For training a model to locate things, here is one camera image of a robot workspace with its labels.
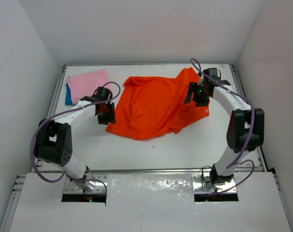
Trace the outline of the orange t shirt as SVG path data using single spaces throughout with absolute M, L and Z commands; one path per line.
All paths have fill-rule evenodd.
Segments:
M 193 68 L 182 69 L 176 78 L 130 76 L 115 109 L 116 122 L 106 131 L 134 140 L 179 133 L 209 116 L 207 106 L 184 103 L 189 83 L 199 80 Z

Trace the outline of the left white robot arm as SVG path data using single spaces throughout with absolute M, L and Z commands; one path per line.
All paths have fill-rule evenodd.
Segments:
M 88 168 L 73 155 L 72 132 L 94 116 L 99 124 L 115 123 L 113 99 L 111 90 L 98 87 L 72 109 L 42 120 L 32 139 L 33 157 L 58 166 L 73 179 L 84 179 Z

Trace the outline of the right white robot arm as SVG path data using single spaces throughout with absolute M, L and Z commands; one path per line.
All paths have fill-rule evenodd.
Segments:
M 231 181 L 236 167 L 245 156 L 264 142 L 264 111 L 253 108 L 248 101 L 234 92 L 227 80 L 222 80 L 216 68 L 198 73 L 202 81 L 190 82 L 184 103 L 195 102 L 196 107 L 208 106 L 216 100 L 230 116 L 226 133 L 227 147 L 213 164 L 209 177 L 212 185 Z

